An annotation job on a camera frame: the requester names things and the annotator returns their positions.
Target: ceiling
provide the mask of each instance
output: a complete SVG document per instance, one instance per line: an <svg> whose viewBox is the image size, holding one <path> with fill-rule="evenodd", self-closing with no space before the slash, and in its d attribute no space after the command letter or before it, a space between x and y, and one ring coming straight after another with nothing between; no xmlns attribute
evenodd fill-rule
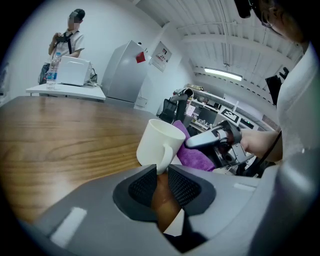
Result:
<svg viewBox="0 0 320 256"><path fill-rule="evenodd" d="M171 22L181 35L196 76L215 68L243 77L244 90L271 101L265 78L289 71L302 48L261 25L252 12L240 18L234 0L130 0L160 26Z"/></svg>

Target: white shirt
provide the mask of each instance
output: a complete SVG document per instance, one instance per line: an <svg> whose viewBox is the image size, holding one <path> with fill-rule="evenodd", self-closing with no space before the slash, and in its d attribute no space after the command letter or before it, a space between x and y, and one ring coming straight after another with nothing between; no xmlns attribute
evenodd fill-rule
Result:
<svg viewBox="0 0 320 256"><path fill-rule="evenodd" d="M282 130L283 159L320 147L320 66L310 43L289 73L278 96L277 114Z"/></svg>
<svg viewBox="0 0 320 256"><path fill-rule="evenodd" d="M84 42L84 35L77 30L68 31L66 30L66 36L69 36L71 33L73 34L70 37L70 43L71 43L71 53L74 53L77 50L83 50L85 48L85 42ZM61 56L69 55L69 47L67 42L59 42L57 46L53 49L53 52L51 53L50 57L47 60L47 63L51 63L52 58L56 53L61 53Z"/></svg>

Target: black office chair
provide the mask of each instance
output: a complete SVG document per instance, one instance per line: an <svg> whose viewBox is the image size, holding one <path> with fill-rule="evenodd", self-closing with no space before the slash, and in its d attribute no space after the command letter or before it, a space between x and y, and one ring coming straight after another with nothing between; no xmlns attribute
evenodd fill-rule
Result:
<svg viewBox="0 0 320 256"><path fill-rule="evenodd" d="M162 110L162 113L159 115L159 118L171 124L175 118L176 109L177 109L177 103L172 102L165 98L163 101L163 110Z"/></svg>

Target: mug handle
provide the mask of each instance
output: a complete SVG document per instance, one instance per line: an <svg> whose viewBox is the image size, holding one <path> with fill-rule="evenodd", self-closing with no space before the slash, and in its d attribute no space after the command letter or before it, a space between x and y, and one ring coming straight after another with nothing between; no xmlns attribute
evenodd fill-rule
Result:
<svg viewBox="0 0 320 256"><path fill-rule="evenodd" d="M168 144L164 144L164 156L159 165L156 166L156 174L162 174L167 167L171 164L172 158L174 157L174 151L172 147L170 147Z"/></svg>

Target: person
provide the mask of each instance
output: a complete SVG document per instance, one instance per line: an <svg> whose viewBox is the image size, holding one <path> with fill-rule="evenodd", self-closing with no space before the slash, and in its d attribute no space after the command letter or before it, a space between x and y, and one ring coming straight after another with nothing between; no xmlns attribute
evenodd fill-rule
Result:
<svg viewBox="0 0 320 256"><path fill-rule="evenodd" d="M276 142L267 161L285 160L298 152L320 145L319 115L315 95L319 95L319 63L316 52L295 19L274 0L254 0L253 10L262 25L302 46L304 56L286 77L277 101L281 134L277 131L242 129L241 145L262 158Z"/></svg>
<svg viewBox="0 0 320 256"><path fill-rule="evenodd" d="M74 10L67 21L67 29L64 34L55 33L52 41L49 45L48 54L50 55L51 62L52 58L56 53L60 53L61 56L70 56L74 58L78 58L80 52L85 48L84 47L84 35L80 33L79 26L83 22L83 18L85 17L85 11L82 9ZM70 39L71 53L69 51L68 40Z"/></svg>

